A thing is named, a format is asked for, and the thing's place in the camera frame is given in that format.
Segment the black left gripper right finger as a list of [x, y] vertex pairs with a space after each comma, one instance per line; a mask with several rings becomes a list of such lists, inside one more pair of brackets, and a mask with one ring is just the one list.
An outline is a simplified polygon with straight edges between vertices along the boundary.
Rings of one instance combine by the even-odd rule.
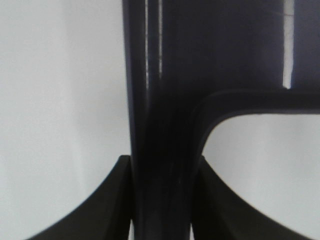
[[202, 156], [195, 178], [191, 225], [196, 240], [305, 240], [232, 191]]

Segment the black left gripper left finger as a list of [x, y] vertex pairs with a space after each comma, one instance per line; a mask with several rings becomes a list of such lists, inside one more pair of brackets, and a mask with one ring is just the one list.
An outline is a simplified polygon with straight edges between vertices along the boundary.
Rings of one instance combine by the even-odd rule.
[[132, 219], [131, 158], [122, 155], [100, 186], [75, 210], [33, 240], [126, 240]]

